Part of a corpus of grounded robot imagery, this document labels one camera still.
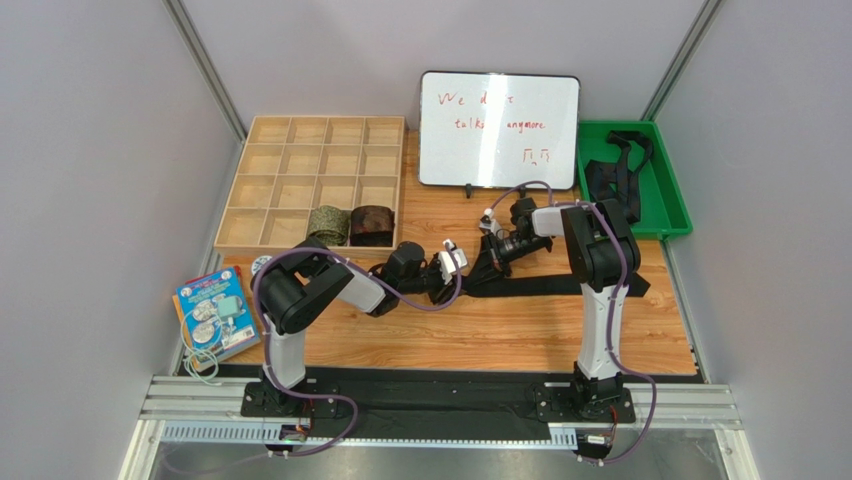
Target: wooden tray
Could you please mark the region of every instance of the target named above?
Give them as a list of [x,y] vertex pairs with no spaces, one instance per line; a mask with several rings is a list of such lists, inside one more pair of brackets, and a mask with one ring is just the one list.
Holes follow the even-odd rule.
[[[255,117],[214,247],[274,255],[305,239],[320,205],[382,205],[398,214],[404,133],[404,117]],[[390,253],[395,223],[392,246],[331,249]]]

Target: wood grain surface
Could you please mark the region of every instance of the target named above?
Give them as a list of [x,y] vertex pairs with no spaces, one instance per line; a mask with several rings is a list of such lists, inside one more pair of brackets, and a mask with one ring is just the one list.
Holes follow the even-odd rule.
[[[478,218],[502,191],[476,190],[467,200],[459,187],[424,186],[417,180],[417,132],[406,136],[403,156],[403,190],[398,221],[402,240],[419,243],[427,258],[451,238],[462,247],[470,263],[479,252]],[[538,205],[546,194],[531,195]],[[572,192],[557,192],[570,200]],[[498,207],[498,221],[510,226],[512,194]],[[695,374],[689,343],[681,322],[671,280],[660,244],[641,241],[640,273],[651,288],[644,298],[628,298],[624,307],[621,355],[633,369],[668,374]],[[224,265],[243,268],[243,289],[248,288],[253,257],[227,256]],[[375,258],[352,257],[368,268]],[[539,251],[512,263],[513,277],[549,275],[570,271],[565,242],[554,239],[553,252]],[[427,303],[425,295],[412,296]],[[527,298],[461,297],[436,313],[400,305],[373,318],[335,301],[308,329],[305,362],[308,365],[499,370],[571,371],[580,352],[583,301],[580,296]],[[227,363],[258,364],[261,346],[232,357]]]

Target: rolled fabric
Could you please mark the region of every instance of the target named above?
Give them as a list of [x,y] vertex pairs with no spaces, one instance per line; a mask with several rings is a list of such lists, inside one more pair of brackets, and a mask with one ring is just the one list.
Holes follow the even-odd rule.
[[308,219],[308,236],[328,247],[346,245],[349,233],[349,212],[331,205],[320,205]]
[[381,205],[364,205],[352,210],[349,245],[353,247],[392,247],[393,210]]

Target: book cover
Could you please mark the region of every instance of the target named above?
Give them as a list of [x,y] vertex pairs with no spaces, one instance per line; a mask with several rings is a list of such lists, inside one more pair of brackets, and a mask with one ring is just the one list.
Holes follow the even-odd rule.
[[[211,350],[221,362],[260,342],[236,268],[195,279],[176,293],[175,308],[184,320],[181,334],[194,348]],[[213,365],[193,363],[198,371]]]

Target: brown fabric roll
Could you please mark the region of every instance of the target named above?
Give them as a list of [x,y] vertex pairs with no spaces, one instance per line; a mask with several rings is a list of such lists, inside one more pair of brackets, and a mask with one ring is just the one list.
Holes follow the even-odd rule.
[[365,205],[352,210],[349,244],[353,247],[392,247],[393,210]]

